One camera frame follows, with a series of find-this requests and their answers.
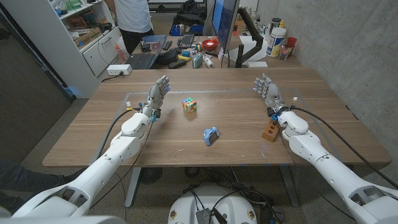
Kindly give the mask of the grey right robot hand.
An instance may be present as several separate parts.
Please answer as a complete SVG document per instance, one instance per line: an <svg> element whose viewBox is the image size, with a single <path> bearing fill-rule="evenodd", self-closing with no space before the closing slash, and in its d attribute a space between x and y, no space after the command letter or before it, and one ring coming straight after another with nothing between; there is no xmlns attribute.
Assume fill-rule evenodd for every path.
<svg viewBox="0 0 398 224"><path fill-rule="evenodd" d="M253 90L260 94L267 106L268 117L278 118L283 112L287 111L287 105L283 101L282 95L277 85L265 73L262 78L255 78Z"/></svg>

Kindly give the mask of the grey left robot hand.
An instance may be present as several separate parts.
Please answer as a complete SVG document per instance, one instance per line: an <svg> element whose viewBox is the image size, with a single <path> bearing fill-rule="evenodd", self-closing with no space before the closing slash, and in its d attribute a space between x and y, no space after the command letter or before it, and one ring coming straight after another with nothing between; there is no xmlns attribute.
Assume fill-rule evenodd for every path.
<svg viewBox="0 0 398 224"><path fill-rule="evenodd" d="M152 117L154 112L162 106L165 95L170 91L169 77L164 75L158 79L150 88L144 106L142 107L142 113L148 117Z"/></svg>

